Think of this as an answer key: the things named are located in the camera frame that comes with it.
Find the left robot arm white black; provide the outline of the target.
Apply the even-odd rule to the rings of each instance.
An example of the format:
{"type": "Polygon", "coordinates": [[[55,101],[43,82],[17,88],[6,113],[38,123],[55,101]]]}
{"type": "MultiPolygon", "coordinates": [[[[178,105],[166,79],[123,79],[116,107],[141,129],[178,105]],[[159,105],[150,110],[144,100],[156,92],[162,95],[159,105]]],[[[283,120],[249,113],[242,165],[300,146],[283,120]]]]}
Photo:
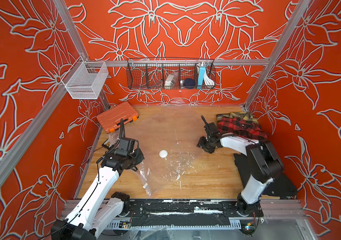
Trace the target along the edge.
{"type": "Polygon", "coordinates": [[[106,194],[124,170],[137,171],[137,165],[144,160],[140,148],[124,153],[116,149],[105,153],[97,160],[101,163],[97,176],[83,198],[64,218],[51,227],[53,240],[96,240],[118,215],[130,211],[130,197],[116,192],[102,207],[106,194]]]}

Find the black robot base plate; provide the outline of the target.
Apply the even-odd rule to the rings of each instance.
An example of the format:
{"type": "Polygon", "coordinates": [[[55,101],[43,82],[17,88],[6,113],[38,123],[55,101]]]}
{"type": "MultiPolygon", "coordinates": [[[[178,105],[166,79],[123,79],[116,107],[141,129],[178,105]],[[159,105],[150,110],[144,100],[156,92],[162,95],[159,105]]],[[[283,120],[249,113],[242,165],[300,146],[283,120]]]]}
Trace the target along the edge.
{"type": "Polygon", "coordinates": [[[128,211],[115,219],[128,221],[133,226],[224,225],[229,219],[236,219],[243,227],[262,221],[264,213],[260,205],[242,217],[235,210],[236,203],[236,200],[215,199],[131,199],[128,211]]]}

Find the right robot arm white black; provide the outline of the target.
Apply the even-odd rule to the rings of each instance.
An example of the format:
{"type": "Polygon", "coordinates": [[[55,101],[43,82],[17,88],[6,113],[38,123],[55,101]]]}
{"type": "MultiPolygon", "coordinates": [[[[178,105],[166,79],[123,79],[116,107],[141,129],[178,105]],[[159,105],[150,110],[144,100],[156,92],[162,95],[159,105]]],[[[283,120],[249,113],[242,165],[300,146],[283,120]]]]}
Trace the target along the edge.
{"type": "Polygon", "coordinates": [[[247,217],[260,205],[260,198],[265,188],[284,171],[276,149],[269,140],[251,140],[233,133],[221,133],[214,123],[205,126],[205,137],[201,137],[197,147],[212,154],[218,148],[229,148],[246,157],[250,176],[246,186],[237,197],[235,210],[242,217],[247,217]]]}

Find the clear plastic vacuum bag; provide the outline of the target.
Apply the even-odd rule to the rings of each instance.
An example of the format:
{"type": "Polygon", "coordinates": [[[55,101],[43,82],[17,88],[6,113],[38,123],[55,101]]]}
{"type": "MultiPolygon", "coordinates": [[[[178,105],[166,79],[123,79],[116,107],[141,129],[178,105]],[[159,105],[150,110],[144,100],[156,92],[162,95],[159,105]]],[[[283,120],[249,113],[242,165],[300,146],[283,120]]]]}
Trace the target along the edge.
{"type": "Polygon", "coordinates": [[[205,136],[202,116],[216,120],[213,107],[136,106],[138,120],[125,126],[126,136],[139,141],[144,161],[137,172],[124,171],[111,192],[132,198],[210,198],[210,168],[197,146],[205,136]]]}

